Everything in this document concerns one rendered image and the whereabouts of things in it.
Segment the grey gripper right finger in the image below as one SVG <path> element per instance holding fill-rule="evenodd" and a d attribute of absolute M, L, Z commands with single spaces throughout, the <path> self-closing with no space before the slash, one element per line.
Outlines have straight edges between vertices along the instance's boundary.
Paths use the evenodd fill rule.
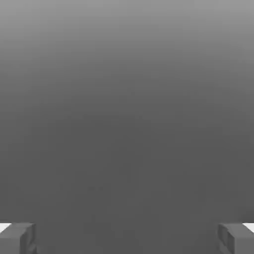
<path fill-rule="evenodd" d="M 254 223 L 219 223 L 220 254 L 254 254 Z"/>

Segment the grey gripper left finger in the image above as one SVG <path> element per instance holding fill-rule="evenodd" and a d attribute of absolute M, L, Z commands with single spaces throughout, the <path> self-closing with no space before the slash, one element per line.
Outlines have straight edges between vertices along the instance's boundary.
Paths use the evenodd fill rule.
<path fill-rule="evenodd" d="M 37 254 L 36 224 L 0 223 L 0 254 Z"/>

